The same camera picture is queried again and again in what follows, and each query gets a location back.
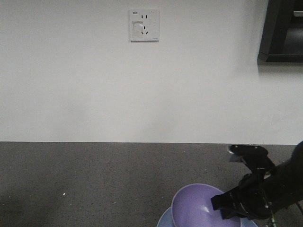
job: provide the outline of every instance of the purple bowl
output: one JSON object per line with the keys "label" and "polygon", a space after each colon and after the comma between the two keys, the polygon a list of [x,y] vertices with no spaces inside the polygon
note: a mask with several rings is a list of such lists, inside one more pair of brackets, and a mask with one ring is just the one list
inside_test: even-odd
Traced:
{"label": "purple bowl", "polygon": [[175,227],[240,227],[240,218],[223,220],[214,210],[211,198],[223,192],[213,186],[195,183],[181,188],[171,204]]}

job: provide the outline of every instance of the bowl rim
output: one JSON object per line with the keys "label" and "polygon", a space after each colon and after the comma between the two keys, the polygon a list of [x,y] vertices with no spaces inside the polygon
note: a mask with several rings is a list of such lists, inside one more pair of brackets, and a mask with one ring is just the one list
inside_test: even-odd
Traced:
{"label": "bowl rim", "polygon": [[175,219],[174,219],[174,214],[173,214],[173,204],[174,204],[174,201],[175,201],[175,198],[176,196],[179,194],[180,191],[184,190],[185,188],[188,188],[190,186],[194,186],[194,185],[200,185],[200,186],[207,186],[207,187],[210,187],[210,188],[213,188],[213,189],[216,189],[218,192],[220,193],[224,193],[223,191],[221,191],[220,189],[214,187],[214,186],[211,186],[209,184],[205,184],[205,183],[191,183],[191,184],[188,184],[188,185],[185,185],[184,187],[180,188],[176,194],[174,195],[172,201],[171,201],[171,209],[170,209],[170,214],[171,214],[171,219],[172,219],[172,222],[174,224],[174,227],[178,227],[175,223]]}

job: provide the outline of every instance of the light blue plate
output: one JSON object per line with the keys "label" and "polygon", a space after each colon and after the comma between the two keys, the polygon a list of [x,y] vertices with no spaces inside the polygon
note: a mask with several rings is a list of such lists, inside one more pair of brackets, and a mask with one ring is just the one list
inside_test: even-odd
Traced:
{"label": "light blue plate", "polygon": [[[168,208],[160,218],[157,227],[174,227],[171,219],[171,210]],[[241,227],[258,227],[256,223],[247,218],[241,218]]]}
{"label": "light blue plate", "polygon": [[168,208],[160,218],[157,227],[174,227],[171,219],[171,210]]}

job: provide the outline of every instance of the electrical socket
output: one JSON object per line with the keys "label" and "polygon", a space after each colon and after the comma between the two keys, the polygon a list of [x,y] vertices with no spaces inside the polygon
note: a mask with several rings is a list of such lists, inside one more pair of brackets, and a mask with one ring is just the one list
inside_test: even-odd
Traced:
{"label": "electrical socket", "polygon": [[159,11],[157,9],[132,9],[129,11],[131,41],[159,40]]}

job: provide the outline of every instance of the white wall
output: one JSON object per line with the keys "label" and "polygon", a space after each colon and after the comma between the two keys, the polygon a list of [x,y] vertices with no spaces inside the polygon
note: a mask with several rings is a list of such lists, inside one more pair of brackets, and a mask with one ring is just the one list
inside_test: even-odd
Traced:
{"label": "white wall", "polygon": [[[296,144],[302,65],[257,66],[267,1],[1,2],[1,141]],[[131,43],[131,8],[160,41]]]}

